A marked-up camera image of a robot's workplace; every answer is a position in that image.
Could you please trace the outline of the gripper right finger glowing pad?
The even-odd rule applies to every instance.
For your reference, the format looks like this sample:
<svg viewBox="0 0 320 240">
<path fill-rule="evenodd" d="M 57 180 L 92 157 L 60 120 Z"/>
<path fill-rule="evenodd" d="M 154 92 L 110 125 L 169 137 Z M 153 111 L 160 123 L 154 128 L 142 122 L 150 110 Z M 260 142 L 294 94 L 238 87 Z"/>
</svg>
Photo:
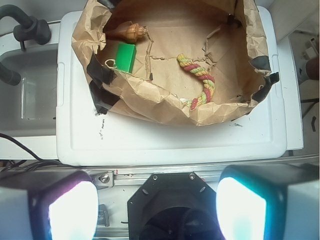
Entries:
<svg viewBox="0 0 320 240">
<path fill-rule="evenodd" d="M 229 165 L 217 185 L 216 214 L 227 240 L 318 240 L 320 168 Z"/>
</svg>

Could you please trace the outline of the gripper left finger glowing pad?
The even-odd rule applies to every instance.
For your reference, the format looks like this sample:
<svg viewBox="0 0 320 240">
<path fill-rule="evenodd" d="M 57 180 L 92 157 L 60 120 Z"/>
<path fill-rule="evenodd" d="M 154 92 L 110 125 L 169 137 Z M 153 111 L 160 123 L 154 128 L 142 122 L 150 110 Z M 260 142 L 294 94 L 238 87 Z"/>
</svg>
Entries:
<svg viewBox="0 0 320 240">
<path fill-rule="evenodd" d="M 2 240 L 92 240 L 98 191 L 83 170 L 0 173 Z"/>
</svg>

